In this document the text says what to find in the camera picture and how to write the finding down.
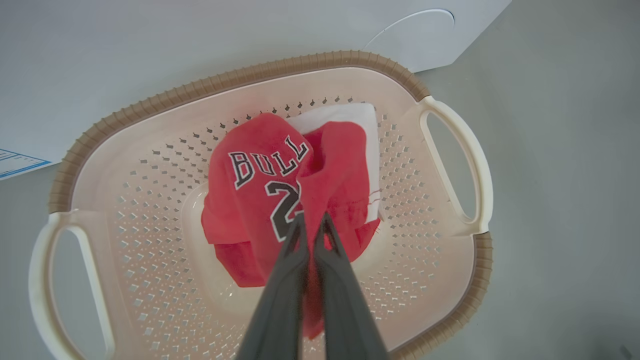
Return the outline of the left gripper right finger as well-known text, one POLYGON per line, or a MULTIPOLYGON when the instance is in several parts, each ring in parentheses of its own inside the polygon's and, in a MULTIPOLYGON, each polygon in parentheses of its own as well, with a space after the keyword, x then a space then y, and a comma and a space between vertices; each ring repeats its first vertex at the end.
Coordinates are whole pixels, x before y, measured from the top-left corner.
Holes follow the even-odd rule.
POLYGON ((314 263, 322 289, 327 360, 388 360, 389 353, 328 213, 315 235, 314 263))

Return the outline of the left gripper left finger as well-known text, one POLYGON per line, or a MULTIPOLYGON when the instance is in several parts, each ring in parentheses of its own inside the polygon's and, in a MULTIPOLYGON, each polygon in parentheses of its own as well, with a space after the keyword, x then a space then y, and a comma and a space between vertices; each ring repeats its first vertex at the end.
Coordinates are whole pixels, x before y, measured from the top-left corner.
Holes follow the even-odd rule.
POLYGON ((290 224, 285 241, 254 310, 237 360, 298 360, 302 357, 303 295, 310 251, 304 214, 290 224))

